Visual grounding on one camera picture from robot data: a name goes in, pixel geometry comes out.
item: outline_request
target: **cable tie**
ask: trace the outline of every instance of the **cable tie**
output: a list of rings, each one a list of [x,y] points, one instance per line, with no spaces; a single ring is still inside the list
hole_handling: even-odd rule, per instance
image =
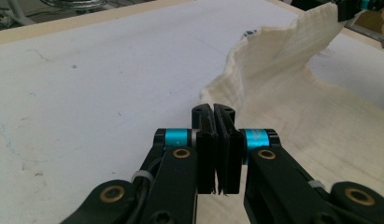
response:
[[[325,189],[325,186],[319,181],[319,180],[310,180],[308,181],[308,184],[311,186],[311,188],[322,188]]]
[[[150,183],[152,184],[153,183],[153,180],[154,180],[154,177],[153,175],[148,172],[148,171],[145,171],[145,170],[138,170],[136,171],[134,174],[133,174],[133,177],[131,177],[131,182],[134,182],[134,180],[137,178],[137,177],[145,177],[147,178]]]

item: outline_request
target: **crumpled white cloth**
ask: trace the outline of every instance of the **crumpled white cloth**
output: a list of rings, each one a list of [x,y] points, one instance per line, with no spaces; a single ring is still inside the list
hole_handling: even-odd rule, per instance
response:
[[[384,196],[384,111],[316,79],[306,67],[342,27],[337,7],[327,4],[290,27],[243,37],[224,72],[202,90],[201,103],[235,109],[237,128],[275,129],[284,148],[327,190],[349,180]],[[198,223],[249,223],[243,191],[199,197]]]

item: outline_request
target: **blue cylindrical joint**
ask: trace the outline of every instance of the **blue cylindrical joint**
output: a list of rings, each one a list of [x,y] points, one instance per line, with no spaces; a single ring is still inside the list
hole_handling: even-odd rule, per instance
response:
[[[164,150],[167,147],[186,147],[190,142],[188,129],[166,129]]]
[[[247,144],[247,155],[244,159],[244,164],[248,164],[249,153],[256,147],[269,147],[270,140],[268,138],[267,131],[265,129],[244,129]]]
[[[370,0],[360,0],[360,10],[367,10]]]

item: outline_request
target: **white table surface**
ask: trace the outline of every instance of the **white table surface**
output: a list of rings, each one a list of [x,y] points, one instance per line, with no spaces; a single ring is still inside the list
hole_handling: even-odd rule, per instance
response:
[[[157,128],[191,127],[245,31],[296,17],[197,0],[0,45],[0,223],[58,223],[97,185],[129,180]],[[339,35],[310,67],[384,109],[383,50]]]

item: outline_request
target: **wooden edge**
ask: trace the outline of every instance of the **wooden edge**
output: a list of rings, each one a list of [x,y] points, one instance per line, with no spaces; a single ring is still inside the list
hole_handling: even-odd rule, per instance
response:
[[[191,1],[192,0],[151,1],[129,7],[119,7],[78,17],[71,17],[57,21],[42,22],[34,25],[4,30],[0,31],[0,45],[41,35],[53,34],[102,21],[115,20],[121,17],[132,16],[138,13],[143,13],[162,7],[170,7],[176,4]]]
[[[288,9],[289,11],[292,11],[298,15],[301,15],[304,11],[302,9],[299,9],[297,7],[293,7],[291,5],[288,5],[284,2],[281,2],[281,1],[278,1],[278,0],[267,0],[268,2],[270,3],[273,3],[277,6],[280,6],[280,7],[283,7],[283,8],[286,8]],[[360,42],[363,42],[364,44],[367,44],[369,46],[372,46],[376,49],[380,49],[382,51],[384,51],[384,48],[381,47],[381,43],[376,41],[375,39],[372,39],[370,37],[367,37],[365,35],[361,35],[361,34],[358,34],[354,31],[351,31],[350,29],[347,29],[347,28],[343,28],[343,30],[341,31],[341,34],[343,35],[347,35],[353,39],[356,39]]]

